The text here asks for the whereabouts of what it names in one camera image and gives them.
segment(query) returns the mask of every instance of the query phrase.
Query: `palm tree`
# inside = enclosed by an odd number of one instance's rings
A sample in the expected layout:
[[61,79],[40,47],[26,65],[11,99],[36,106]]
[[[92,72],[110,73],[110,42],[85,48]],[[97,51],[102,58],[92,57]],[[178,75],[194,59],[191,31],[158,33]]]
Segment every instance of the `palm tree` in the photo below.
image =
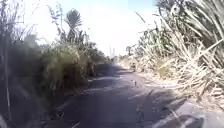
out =
[[78,27],[82,25],[80,13],[73,9],[67,13],[65,22],[69,25],[67,40],[72,42],[78,34]]

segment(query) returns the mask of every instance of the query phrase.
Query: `tree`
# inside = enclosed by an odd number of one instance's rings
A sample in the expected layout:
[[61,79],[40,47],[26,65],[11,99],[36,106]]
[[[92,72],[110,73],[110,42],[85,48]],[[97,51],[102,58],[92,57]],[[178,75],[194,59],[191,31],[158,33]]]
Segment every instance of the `tree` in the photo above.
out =
[[75,9],[69,11],[67,13],[65,22],[69,25],[70,28],[67,40],[72,42],[79,34],[78,27],[82,25],[80,13]]
[[128,52],[128,55],[130,56],[131,55],[131,46],[127,46],[126,51]]

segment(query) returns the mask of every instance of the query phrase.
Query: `paved road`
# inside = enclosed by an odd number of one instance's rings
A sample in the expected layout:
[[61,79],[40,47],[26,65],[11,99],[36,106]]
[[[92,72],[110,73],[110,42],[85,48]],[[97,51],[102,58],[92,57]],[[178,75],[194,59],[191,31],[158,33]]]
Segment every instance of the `paved road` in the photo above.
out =
[[79,122],[76,128],[224,128],[222,114],[200,110],[169,90],[146,87],[143,78],[118,66],[101,66],[98,73],[88,89],[66,102],[63,120],[69,126]]

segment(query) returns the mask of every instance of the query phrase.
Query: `tall grass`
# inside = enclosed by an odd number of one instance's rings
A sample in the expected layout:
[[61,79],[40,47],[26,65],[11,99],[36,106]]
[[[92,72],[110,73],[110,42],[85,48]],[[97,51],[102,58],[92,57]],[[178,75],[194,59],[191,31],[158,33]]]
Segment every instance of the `tall grass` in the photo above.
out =
[[161,26],[147,29],[141,37],[143,58],[148,58],[145,60],[160,76],[177,80],[176,89],[184,94],[206,94],[221,103],[224,4],[221,0],[203,0],[173,6],[181,11],[175,15],[172,9],[165,11],[167,15],[160,13]]

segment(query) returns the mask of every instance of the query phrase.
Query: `foliage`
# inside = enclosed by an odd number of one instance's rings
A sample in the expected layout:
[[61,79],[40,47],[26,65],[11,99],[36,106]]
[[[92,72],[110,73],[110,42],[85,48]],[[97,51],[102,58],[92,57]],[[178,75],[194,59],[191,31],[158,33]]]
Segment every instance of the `foliage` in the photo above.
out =
[[223,99],[223,2],[163,0],[157,6],[161,26],[147,28],[140,38],[144,51],[143,56],[137,54],[138,63],[147,63],[162,78],[177,80],[179,91]]

